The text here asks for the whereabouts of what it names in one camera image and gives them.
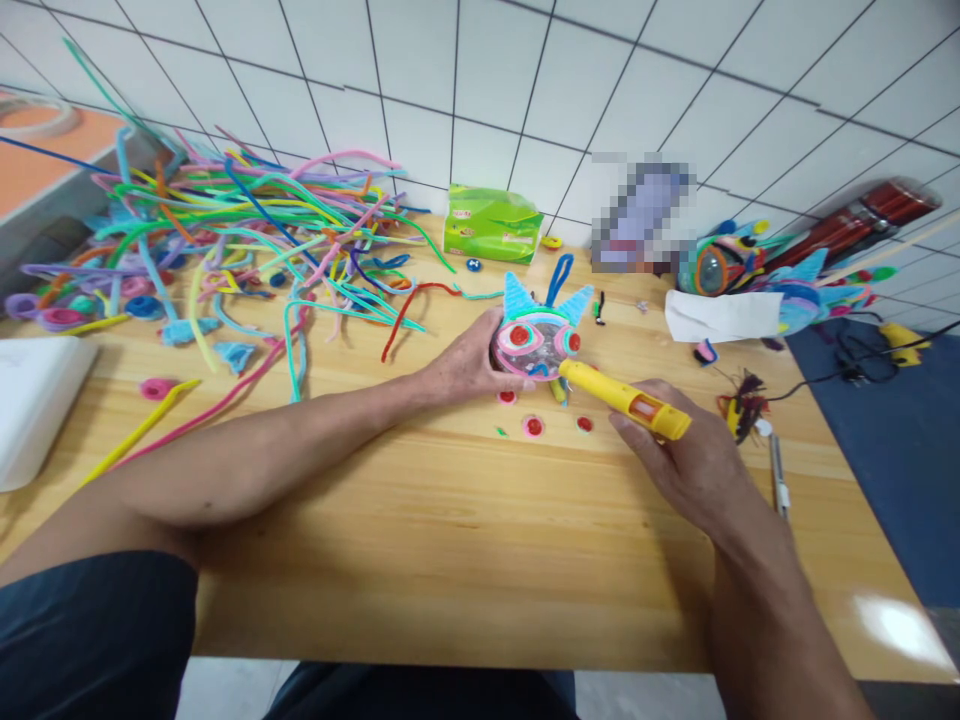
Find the craft eye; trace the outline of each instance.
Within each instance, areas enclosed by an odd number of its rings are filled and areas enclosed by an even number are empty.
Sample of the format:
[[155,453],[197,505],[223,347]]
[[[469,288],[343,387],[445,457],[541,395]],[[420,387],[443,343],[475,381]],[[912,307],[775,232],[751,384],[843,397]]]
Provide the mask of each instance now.
[[543,336],[527,323],[515,323],[500,332],[500,346],[508,353],[527,353],[543,342]]
[[510,342],[517,347],[523,347],[530,342],[530,337],[530,331],[523,327],[523,325],[517,325],[510,331]]
[[567,328],[557,335],[557,350],[565,355],[576,355],[580,352],[580,336],[573,331],[573,328]]

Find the yellow glue gun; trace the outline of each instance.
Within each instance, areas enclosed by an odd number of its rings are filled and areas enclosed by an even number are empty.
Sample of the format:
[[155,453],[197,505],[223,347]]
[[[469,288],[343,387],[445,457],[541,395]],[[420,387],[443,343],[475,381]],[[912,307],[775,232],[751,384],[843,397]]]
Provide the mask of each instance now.
[[607,377],[586,363],[564,360],[560,363],[560,376],[667,440],[679,440],[690,427],[690,416],[685,412]]

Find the power cord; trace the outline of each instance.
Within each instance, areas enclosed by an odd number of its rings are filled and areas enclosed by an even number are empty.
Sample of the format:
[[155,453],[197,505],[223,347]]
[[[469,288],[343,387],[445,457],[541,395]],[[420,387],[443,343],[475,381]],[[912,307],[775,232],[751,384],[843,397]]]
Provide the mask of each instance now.
[[[873,315],[875,318],[877,318],[877,320],[879,320],[880,322],[883,322],[883,318],[881,318],[881,317],[880,317],[879,315],[877,315],[876,313],[856,313],[856,314],[858,314],[858,315]],[[844,359],[841,359],[841,358],[839,357],[839,353],[838,353],[838,360],[839,360],[839,362],[840,362],[840,364],[841,364],[841,366],[842,366],[840,370],[837,370],[837,371],[834,372],[834,373],[830,373],[829,375],[824,375],[823,377],[820,377],[820,378],[814,378],[813,380],[804,380],[803,382],[797,383],[796,385],[794,385],[794,386],[790,389],[789,392],[784,393],[783,395],[780,395],[779,397],[766,398],[766,401],[767,401],[767,402],[776,402],[777,400],[786,400],[788,397],[790,397],[791,395],[793,395],[795,392],[797,392],[797,390],[799,390],[800,388],[804,387],[805,385],[814,385],[814,384],[816,384],[816,383],[826,382],[827,380],[832,380],[833,378],[839,377],[839,376],[844,375],[844,374],[847,374],[848,376],[851,376],[851,377],[852,377],[852,373],[854,373],[854,372],[859,373],[859,375],[857,376],[858,379],[866,379],[866,380],[868,380],[869,382],[872,382],[872,383],[884,383],[884,382],[889,382],[890,380],[893,380],[893,378],[896,377],[897,373],[900,371],[899,366],[897,366],[897,365],[893,365],[893,366],[892,366],[892,367],[893,367],[893,372],[891,373],[891,375],[890,375],[889,377],[880,378],[880,379],[874,379],[874,378],[871,377],[868,373],[866,373],[866,372],[863,371],[863,366],[862,366],[862,364],[861,364],[862,361],[863,361],[863,360],[868,360],[868,359],[874,358],[874,357],[883,357],[883,356],[886,356],[886,355],[890,355],[891,353],[897,352],[898,350],[905,350],[905,349],[907,349],[907,348],[915,347],[915,346],[917,346],[917,345],[922,345],[923,343],[930,342],[931,340],[940,337],[941,335],[949,332],[950,330],[953,330],[953,328],[957,327],[958,325],[960,325],[960,320],[957,320],[956,322],[950,323],[950,324],[947,325],[946,327],[940,328],[940,329],[937,330],[936,332],[933,332],[933,333],[931,333],[930,335],[927,335],[927,336],[924,337],[924,338],[920,338],[919,340],[914,340],[913,342],[909,342],[909,343],[907,343],[907,344],[905,344],[905,345],[898,345],[897,347],[886,348],[886,349],[884,349],[884,350],[875,350],[875,349],[871,348],[869,345],[867,345],[866,343],[864,343],[862,340],[859,340],[858,338],[853,338],[853,340],[856,340],[858,344],[862,345],[862,346],[865,347],[867,350],[869,350],[869,352],[866,353],[866,354],[864,354],[864,355],[854,355],[853,352],[845,345],[845,343],[844,343],[844,341],[843,341],[843,338],[842,338],[842,335],[843,335],[844,330],[846,330],[846,329],[849,327],[849,324],[847,324],[847,325],[845,325],[845,326],[840,330],[840,332],[837,333],[837,344],[840,345],[840,347],[841,347],[841,349],[843,350],[843,352],[844,352],[846,355],[849,356],[849,360],[844,360]]]

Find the pink ring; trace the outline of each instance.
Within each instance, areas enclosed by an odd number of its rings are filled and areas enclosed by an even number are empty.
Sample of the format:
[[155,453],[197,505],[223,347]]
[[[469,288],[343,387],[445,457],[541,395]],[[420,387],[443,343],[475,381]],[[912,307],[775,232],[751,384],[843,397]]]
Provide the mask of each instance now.
[[144,380],[142,383],[140,383],[140,394],[147,400],[155,400],[160,402],[170,394],[170,391],[173,390],[176,385],[176,380],[168,380],[166,378],[150,378],[149,380]]
[[51,325],[73,325],[78,322],[85,322],[86,318],[82,313],[70,308],[50,308],[43,311],[43,319]]
[[120,294],[123,297],[138,297],[140,295],[149,295],[152,292],[153,283],[141,275],[126,278],[120,283]]

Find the pipe cleaner mask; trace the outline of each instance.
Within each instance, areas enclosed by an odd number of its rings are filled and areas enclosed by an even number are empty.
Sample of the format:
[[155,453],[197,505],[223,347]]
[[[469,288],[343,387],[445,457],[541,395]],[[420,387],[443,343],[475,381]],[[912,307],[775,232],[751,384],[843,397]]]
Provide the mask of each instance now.
[[555,380],[560,376],[560,363],[580,350],[576,329],[593,297],[593,286],[581,288],[554,307],[572,264],[570,254],[557,262],[543,305],[530,296],[516,275],[506,274],[503,323],[492,342],[493,355],[504,370],[538,382]]

